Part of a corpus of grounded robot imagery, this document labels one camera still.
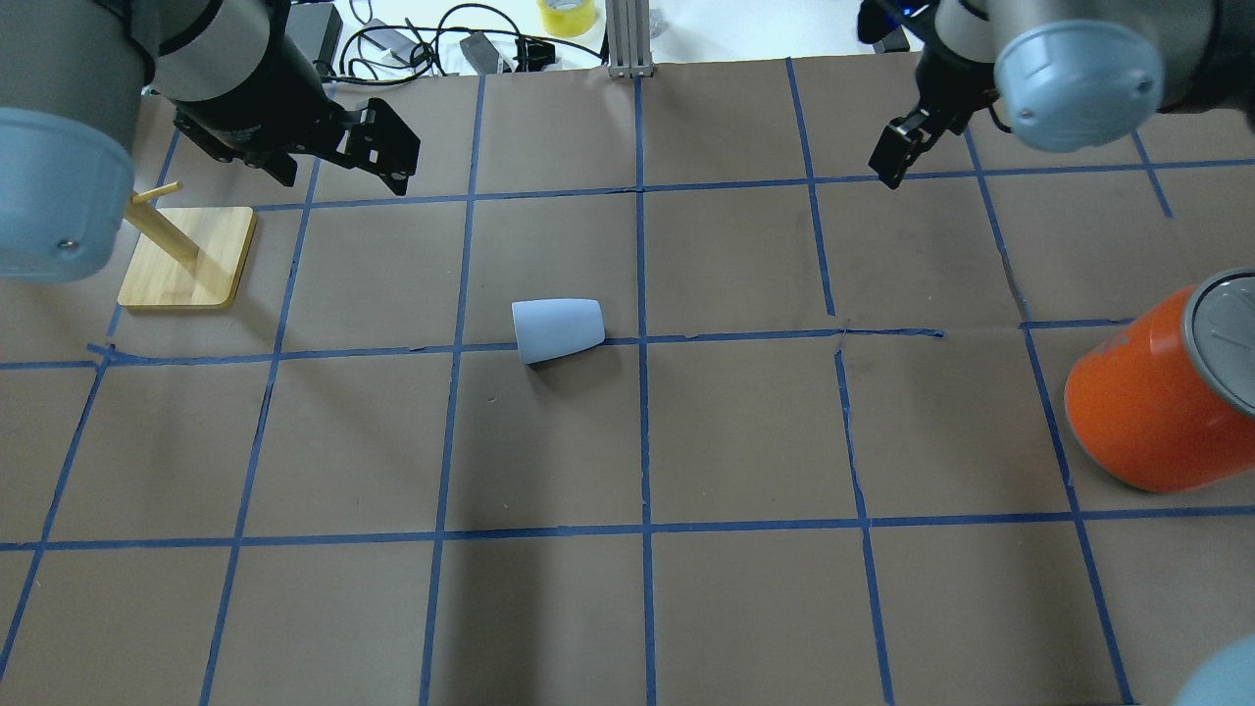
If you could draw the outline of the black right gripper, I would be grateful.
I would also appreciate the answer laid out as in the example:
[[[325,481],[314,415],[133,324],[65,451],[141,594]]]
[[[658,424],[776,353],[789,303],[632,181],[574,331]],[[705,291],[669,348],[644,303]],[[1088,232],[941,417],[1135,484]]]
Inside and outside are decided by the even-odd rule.
[[[986,1],[862,1],[860,30],[900,25],[922,41],[915,66],[917,100],[905,117],[884,125],[867,166],[897,189],[920,157],[948,128],[964,128],[1000,98]]]

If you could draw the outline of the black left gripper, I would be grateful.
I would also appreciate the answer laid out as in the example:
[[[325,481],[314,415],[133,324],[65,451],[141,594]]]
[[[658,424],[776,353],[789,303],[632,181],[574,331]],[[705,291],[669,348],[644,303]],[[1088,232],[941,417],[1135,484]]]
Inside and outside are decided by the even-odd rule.
[[[292,186],[296,155],[376,176],[393,196],[407,196],[420,161],[420,139],[388,102],[371,97],[351,109],[325,93],[174,100],[174,125],[220,164],[261,171]]]

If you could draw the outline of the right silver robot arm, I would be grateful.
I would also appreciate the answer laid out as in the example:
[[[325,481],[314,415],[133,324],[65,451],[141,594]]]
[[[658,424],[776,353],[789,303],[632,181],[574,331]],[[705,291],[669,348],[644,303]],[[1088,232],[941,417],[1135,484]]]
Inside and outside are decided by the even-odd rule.
[[[1252,117],[1250,1],[865,1],[858,39],[922,41],[917,99],[884,125],[868,166],[890,188],[946,133],[1001,104],[1032,149],[1071,153],[1155,115]]]

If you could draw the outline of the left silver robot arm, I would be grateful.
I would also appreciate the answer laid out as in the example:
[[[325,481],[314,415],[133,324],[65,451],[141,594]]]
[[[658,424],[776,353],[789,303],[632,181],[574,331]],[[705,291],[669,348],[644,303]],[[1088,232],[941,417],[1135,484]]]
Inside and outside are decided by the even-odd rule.
[[[404,196],[420,138],[385,100],[346,109],[287,36],[287,1],[5,1],[3,277],[59,283],[108,263],[131,194],[142,92],[215,161],[282,186],[296,157]]]

